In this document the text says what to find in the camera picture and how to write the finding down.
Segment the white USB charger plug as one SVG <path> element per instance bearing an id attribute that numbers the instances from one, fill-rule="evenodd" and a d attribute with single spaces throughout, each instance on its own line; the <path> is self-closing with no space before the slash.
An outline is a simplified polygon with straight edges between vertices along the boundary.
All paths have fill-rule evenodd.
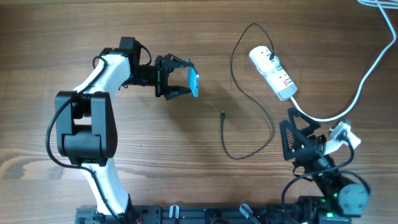
<path id="1" fill-rule="evenodd" d="M 257 61 L 257 71 L 261 75 L 265 75 L 266 73 L 270 72 L 271 70 L 275 69 L 279 64 L 279 59 L 277 56 L 271 58 L 271 54 L 269 55 L 260 55 L 256 59 Z"/>

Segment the Galaxy smartphone teal screen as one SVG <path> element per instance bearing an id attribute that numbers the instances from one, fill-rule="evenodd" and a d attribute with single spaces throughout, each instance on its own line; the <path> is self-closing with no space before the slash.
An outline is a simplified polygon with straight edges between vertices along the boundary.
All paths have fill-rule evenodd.
<path id="1" fill-rule="evenodd" d="M 199 73 L 195 67 L 187 68 L 187 83 L 191 89 L 192 95 L 195 98 L 199 97 Z"/>

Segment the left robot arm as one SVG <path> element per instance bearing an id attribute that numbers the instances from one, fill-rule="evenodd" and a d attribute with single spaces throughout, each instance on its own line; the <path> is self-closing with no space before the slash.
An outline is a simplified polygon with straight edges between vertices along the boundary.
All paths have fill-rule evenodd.
<path id="1" fill-rule="evenodd" d="M 80 222 L 140 222 L 114 162 L 118 132 L 112 100 L 120 88 L 153 86 L 155 95 L 167 100 L 198 96 L 199 74 L 191 60 L 167 54 L 141 64 L 145 49 L 135 38 L 122 37 L 118 47 L 105 48 L 93 59 L 93 71 L 81 85 L 55 97 L 47 153 L 59 166 L 80 170 L 97 203 L 93 214 L 78 213 Z"/>

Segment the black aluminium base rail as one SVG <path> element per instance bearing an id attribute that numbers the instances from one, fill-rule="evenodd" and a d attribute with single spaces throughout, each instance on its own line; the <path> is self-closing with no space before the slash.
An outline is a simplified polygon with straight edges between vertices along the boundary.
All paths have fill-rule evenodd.
<path id="1" fill-rule="evenodd" d="M 298 208 L 288 204 L 287 209 L 297 223 L 352 223 L 351 218 L 341 217 L 331 211 Z M 283 224 L 293 223 L 285 216 L 285 211 L 280 205 L 266 205 L 265 207 L 251 207 L 250 215 L 245 215 L 238 207 L 170 207 L 136 206 L 138 217 L 126 223 L 265 223 Z"/>

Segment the white power strip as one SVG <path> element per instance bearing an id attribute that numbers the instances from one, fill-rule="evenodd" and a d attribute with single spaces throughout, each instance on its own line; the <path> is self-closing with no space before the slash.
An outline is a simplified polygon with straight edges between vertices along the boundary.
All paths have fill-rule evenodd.
<path id="1" fill-rule="evenodd" d="M 258 46 L 250 51 L 249 58 L 256 67 L 256 59 L 258 56 L 269 54 L 272 56 L 272 52 L 266 46 Z M 297 86 L 284 70 L 281 63 L 275 69 L 262 76 L 278 96 L 280 101 L 285 101 L 293 97 L 298 90 Z"/>

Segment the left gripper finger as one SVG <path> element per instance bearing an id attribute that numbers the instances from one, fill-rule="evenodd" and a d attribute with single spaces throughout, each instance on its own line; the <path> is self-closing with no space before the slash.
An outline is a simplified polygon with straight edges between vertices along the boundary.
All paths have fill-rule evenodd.
<path id="1" fill-rule="evenodd" d="M 166 55 L 166 72 L 171 73 L 175 68 L 188 68 L 194 67 L 192 62 L 182 60 L 175 55 L 167 54 Z"/>
<path id="2" fill-rule="evenodd" d="M 191 93 L 191 89 L 184 86 L 168 86 L 165 90 L 166 100 L 174 99 L 180 95 Z"/>

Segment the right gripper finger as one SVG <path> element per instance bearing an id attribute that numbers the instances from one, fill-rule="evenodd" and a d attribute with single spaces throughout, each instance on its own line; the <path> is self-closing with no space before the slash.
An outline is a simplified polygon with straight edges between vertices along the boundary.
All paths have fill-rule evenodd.
<path id="1" fill-rule="evenodd" d="M 286 161 L 295 158 L 300 147 L 300 140 L 297 138 L 298 129 L 289 121 L 283 120 L 279 124 L 282 140 L 282 149 Z"/>
<path id="2" fill-rule="evenodd" d="M 307 115 L 304 115 L 297 108 L 289 108 L 288 109 L 289 121 L 291 125 L 299 130 L 303 135 L 309 136 L 315 132 L 316 129 L 320 128 L 321 125 L 318 121 L 309 118 Z M 295 122 L 295 119 L 299 119 L 306 122 L 306 127 L 298 128 Z"/>

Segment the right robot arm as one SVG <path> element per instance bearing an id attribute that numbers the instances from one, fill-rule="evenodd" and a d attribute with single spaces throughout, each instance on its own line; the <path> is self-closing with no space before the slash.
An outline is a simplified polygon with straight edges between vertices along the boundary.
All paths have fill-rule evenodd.
<path id="1" fill-rule="evenodd" d="M 289 118 L 280 122 L 284 159 L 295 168 L 303 168 L 283 189 L 281 209 L 290 223 L 350 223 L 367 207 L 371 188 L 360 176 L 351 180 L 344 167 L 354 159 L 361 140 L 351 130 L 351 122 L 341 119 L 329 130 L 329 136 L 316 136 L 320 123 L 296 108 L 288 110 Z M 296 182 L 314 182 L 322 196 L 301 196 L 294 204 L 285 202 L 285 194 Z"/>

